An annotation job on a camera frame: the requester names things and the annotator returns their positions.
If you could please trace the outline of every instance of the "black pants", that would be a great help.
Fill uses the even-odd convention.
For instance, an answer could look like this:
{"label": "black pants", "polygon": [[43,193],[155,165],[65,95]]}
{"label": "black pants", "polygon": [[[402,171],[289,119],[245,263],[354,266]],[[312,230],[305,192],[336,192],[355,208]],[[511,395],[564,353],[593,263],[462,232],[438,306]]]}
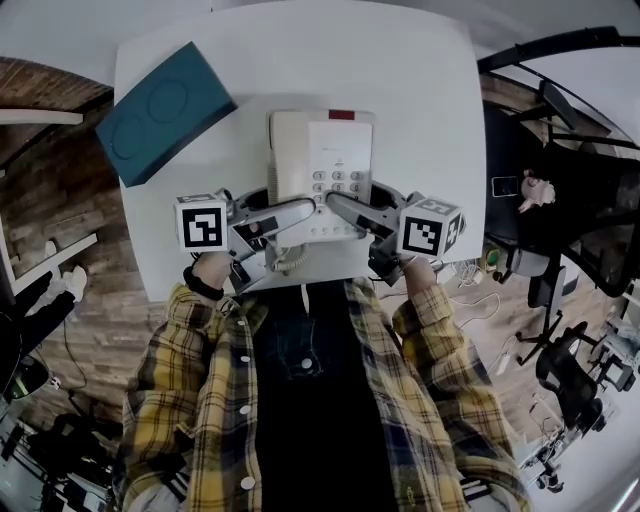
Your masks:
{"label": "black pants", "polygon": [[9,316],[15,322],[22,336],[20,358],[29,354],[58,327],[73,310],[75,297],[65,291],[58,295],[48,306],[40,308],[34,315],[25,316],[38,299],[47,291],[53,274],[45,275],[31,283],[18,295],[16,303],[11,307]]}

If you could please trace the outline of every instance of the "wall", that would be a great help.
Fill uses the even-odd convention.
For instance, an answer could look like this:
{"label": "wall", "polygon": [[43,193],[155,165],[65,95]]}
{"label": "wall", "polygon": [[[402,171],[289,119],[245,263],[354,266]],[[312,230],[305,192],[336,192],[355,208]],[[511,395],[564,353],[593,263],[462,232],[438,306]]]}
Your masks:
{"label": "wall", "polygon": [[[0,55],[58,67],[113,85],[117,46],[155,28],[260,0],[6,0],[0,7]],[[640,34],[633,0],[389,0],[466,22],[478,56],[517,42],[615,25]]]}

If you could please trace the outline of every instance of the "white telephone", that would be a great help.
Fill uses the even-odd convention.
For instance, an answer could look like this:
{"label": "white telephone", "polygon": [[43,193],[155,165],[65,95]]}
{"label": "white telephone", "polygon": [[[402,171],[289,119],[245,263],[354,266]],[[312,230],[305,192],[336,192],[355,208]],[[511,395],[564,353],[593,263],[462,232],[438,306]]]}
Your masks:
{"label": "white telephone", "polygon": [[269,202],[310,197],[315,213],[276,236],[279,248],[364,236],[325,205],[330,191],[369,203],[375,116],[368,112],[276,111],[268,116]]}

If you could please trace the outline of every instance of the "black office chair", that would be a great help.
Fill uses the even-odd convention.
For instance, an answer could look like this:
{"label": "black office chair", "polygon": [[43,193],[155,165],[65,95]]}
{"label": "black office chair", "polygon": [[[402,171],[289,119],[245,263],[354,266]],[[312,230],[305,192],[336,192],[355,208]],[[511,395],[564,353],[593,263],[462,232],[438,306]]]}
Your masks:
{"label": "black office chair", "polygon": [[567,328],[554,343],[545,346],[536,362],[536,377],[543,388],[553,391],[558,398],[565,426],[577,427],[583,435],[589,430],[599,432],[606,425],[602,400],[596,398],[598,385],[569,351],[578,339],[597,344],[584,334],[586,329],[587,322]]}

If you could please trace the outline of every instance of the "plaid shirt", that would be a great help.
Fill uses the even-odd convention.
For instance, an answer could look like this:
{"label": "plaid shirt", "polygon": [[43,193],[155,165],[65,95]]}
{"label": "plaid shirt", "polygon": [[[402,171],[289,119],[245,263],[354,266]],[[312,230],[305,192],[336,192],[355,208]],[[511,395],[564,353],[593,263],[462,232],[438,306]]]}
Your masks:
{"label": "plaid shirt", "polygon": [[[529,510],[503,412],[474,346],[453,323],[445,292],[423,290],[396,311],[400,348],[369,281],[345,281],[345,291],[398,508],[467,510],[462,475],[506,489]],[[174,288],[167,322],[127,390],[114,470],[123,510],[185,463],[186,510],[261,509],[252,339],[268,304],[259,297],[246,295],[223,315],[185,286]],[[336,463],[349,460],[345,454]]]}

